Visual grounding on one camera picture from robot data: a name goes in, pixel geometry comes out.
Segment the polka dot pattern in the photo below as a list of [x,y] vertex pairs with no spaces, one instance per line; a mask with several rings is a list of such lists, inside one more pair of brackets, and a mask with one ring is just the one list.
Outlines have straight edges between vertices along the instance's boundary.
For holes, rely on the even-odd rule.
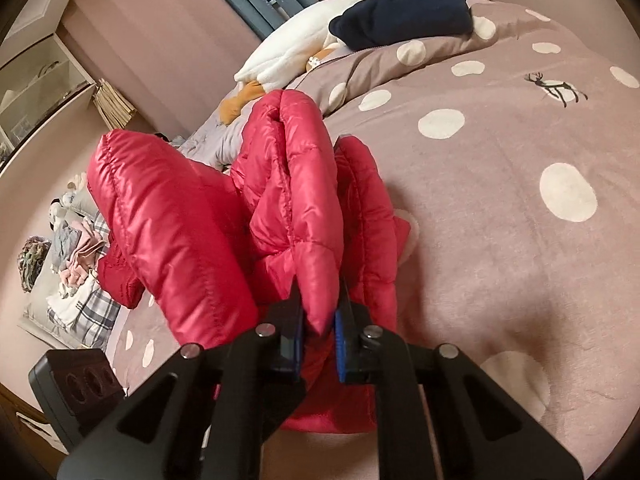
[[362,98],[362,101],[358,105],[358,109],[361,112],[374,110],[386,104],[389,99],[391,99],[391,92],[389,90],[375,90]]
[[154,340],[150,339],[145,346],[145,353],[142,356],[142,367],[146,368],[151,364],[151,359],[154,358]]
[[545,369],[533,357],[516,351],[500,352],[480,365],[498,385],[537,421],[551,402]]
[[548,18],[544,14],[540,14],[539,12],[536,12],[535,10],[525,9],[525,12],[527,14],[530,14],[534,18],[539,19],[541,22],[550,22],[551,21],[551,18]]
[[427,49],[424,47],[423,42],[411,40],[398,47],[398,50],[396,50],[396,57],[403,65],[419,65],[427,57]]
[[408,222],[411,228],[411,230],[409,231],[409,236],[407,237],[404,244],[404,249],[402,249],[402,254],[400,254],[400,259],[398,260],[399,267],[404,264],[409,259],[409,257],[411,257],[412,253],[415,251],[415,248],[418,245],[418,238],[420,237],[420,224],[418,224],[415,216],[413,216],[405,209],[394,209],[394,215]]
[[555,43],[534,43],[531,47],[539,54],[558,54],[562,50]]
[[474,32],[485,41],[495,35],[495,23],[483,16],[474,16]]
[[465,116],[458,110],[442,108],[429,112],[418,121],[418,130],[430,139],[449,139],[465,125]]
[[609,71],[616,78],[616,81],[622,83],[629,88],[640,88],[640,82],[626,70],[622,70],[619,66],[612,66]]
[[540,195],[555,216],[569,222],[584,222],[598,208],[596,193],[571,164],[556,162],[540,176]]
[[334,86],[329,94],[329,107],[328,112],[335,112],[344,104],[344,100],[347,97],[347,83],[338,83]]
[[454,76],[462,77],[470,74],[481,74],[484,72],[484,63],[481,61],[461,61],[451,67]]
[[467,7],[471,7],[472,5],[475,4],[493,4],[495,2],[492,2],[491,0],[466,0],[466,6]]

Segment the red puffer jacket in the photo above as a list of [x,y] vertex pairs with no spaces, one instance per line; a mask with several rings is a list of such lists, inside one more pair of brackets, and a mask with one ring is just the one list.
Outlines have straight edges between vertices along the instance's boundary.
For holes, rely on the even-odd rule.
[[372,391],[338,382],[328,332],[341,273],[353,301],[366,304],[375,323],[395,328],[406,226],[394,219],[369,150],[355,137],[334,149],[304,94],[265,96],[242,136],[226,176],[157,137],[111,132],[92,159],[90,191],[180,344],[232,341],[264,307],[286,298],[297,277],[311,334],[308,393],[285,427],[371,430]]

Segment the wooden furniture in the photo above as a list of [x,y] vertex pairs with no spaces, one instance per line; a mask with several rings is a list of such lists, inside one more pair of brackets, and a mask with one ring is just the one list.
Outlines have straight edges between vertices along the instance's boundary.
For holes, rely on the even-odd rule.
[[88,105],[95,82],[55,35],[69,0],[28,0],[0,45],[0,174],[31,136]]

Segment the pile of laundry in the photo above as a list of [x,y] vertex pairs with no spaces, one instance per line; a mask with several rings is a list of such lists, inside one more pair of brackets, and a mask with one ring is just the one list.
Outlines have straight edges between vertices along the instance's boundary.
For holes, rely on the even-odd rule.
[[50,247],[51,240],[40,236],[31,236],[24,243],[18,255],[20,284],[24,292],[31,292],[33,289]]
[[51,270],[60,275],[60,297],[73,296],[95,268],[97,251],[105,245],[90,220],[63,220],[53,235]]

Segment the pillow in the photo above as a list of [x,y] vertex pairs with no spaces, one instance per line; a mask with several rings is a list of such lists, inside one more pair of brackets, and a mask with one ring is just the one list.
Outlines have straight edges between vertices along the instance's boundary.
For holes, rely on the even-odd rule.
[[329,34],[329,22],[359,1],[323,0],[301,10],[255,49],[235,80],[256,80],[265,92],[284,88],[304,73],[309,57],[337,41]]

